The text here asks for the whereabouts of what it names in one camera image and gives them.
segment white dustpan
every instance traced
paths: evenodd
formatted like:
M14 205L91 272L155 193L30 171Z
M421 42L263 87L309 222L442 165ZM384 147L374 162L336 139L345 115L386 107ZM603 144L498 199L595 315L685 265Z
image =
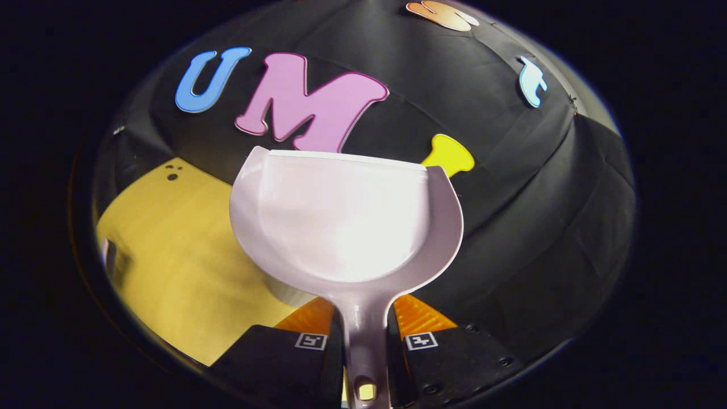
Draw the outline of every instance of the white dustpan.
M462 209L444 170L258 146L233 184L230 219L263 271L340 311L349 407L389 409L389 307L435 279L462 242ZM363 385L374 386L373 399L361 399Z

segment dustpan handle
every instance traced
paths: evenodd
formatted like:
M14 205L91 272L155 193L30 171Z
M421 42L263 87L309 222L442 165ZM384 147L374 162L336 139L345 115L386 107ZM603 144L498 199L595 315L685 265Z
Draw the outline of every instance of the dustpan handle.
M346 395L350 409L390 409L386 355L386 316L390 303L358 303L338 306L343 320L346 365ZM374 386L374 399L359 389Z

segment blue letter u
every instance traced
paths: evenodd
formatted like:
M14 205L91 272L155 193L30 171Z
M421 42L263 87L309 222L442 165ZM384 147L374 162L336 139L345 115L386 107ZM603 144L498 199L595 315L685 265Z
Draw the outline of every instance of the blue letter u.
M209 86L201 95L195 95L192 92L194 83L197 81L197 77L202 72L205 64L214 58L217 53L215 51L207 51L194 57L189 63L189 68L187 68L187 72L182 77L179 87L177 87L177 94L174 97L177 106L182 111L193 114L210 109L220 97L222 88L225 87L225 83L230 78L230 73L235 68L235 64L250 55L250 52L252 52L252 49L248 47L235 47L223 52L220 66L217 67L217 71L214 72Z

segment dustpan lip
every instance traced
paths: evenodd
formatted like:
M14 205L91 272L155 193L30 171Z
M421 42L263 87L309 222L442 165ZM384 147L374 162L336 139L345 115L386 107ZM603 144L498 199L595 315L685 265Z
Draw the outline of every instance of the dustpan lip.
M363 156L363 155L352 155L352 154L338 154L332 152L321 152L321 151L290 151L290 150L271 150L268 156L285 156L285 157L298 157L298 158L311 158L311 159L333 159L346 162L361 162L369 164L382 164L391 167L402 167L405 169L419 170L421 172L426 171L426 167L422 164L413 162L403 162L394 159L384 159L374 156Z

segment letter m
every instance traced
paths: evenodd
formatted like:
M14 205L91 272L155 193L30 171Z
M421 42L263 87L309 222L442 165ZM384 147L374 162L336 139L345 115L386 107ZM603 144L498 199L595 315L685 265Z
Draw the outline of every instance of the letter m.
M293 140L301 151L341 152L353 125L374 102L389 95L386 86L360 73L346 73L308 94L306 59L277 52L265 58L268 67L244 114L235 126L243 132L264 135L265 114L273 112L273 137L286 140L309 120L305 134Z

